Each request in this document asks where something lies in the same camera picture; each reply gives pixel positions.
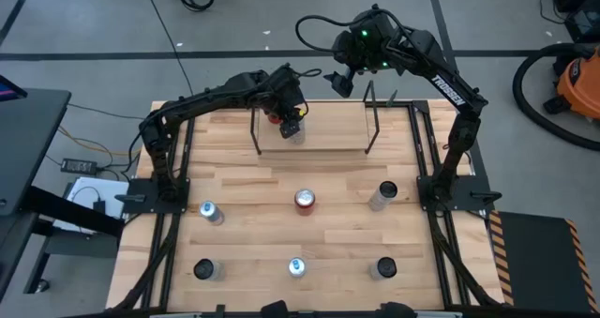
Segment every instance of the can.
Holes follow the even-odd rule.
[[[219,262],[202,258],[194,266],[194,276],[199,280],[218,280],[222,269],[223,267]]]
[[[307,132],[305,129],[305,123],[304,123],[304,115],[305,112],[304,111],[300,111],[300,121],[298,121],[298,132],[295,133],[294,135],[290,136],[290,142],[293,144],[303,144],[304,141],[307,139]]]
[[[368,267],[368,273],[374,280],[390,279],[396,275],[396,262],[390,257],[382,257]]]
[[[308,216],[315,210],[315,193],[310,189],[300,189],[294,198],[296,212],[301,216]]]
[[[375,190],[371,198],[368,200],[368,206],[373,211],[384,210],[385,207],[392,202],[398,194],[398,187],[391,181],[385,181]]]
[[[225,216],[221,210],[216,204],[210,201],[205,201],[204,203],[200,204],[198,213],[213,225],[220,225],[225,220]]]
[[[307,266],[302,258],[299,257],[292,258],[288,268],[290,269],[290,275],[292,275],[292,277],[301,278],[307,273]]]

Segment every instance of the orange vacuum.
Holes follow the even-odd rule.
[[[547,46],[525,59],[513,79],[513,96],[519,109],[533,122],[552,134],[584,148],[600,151],[600,143],[578,136],[549,121],[537,112],[523,95],[523,77],[527,70],[545,56],[556,56],[554,71],[560,77],[557,96],[544,103],[549,114],[573,111],[600,120],[600,48],[582,44]]]

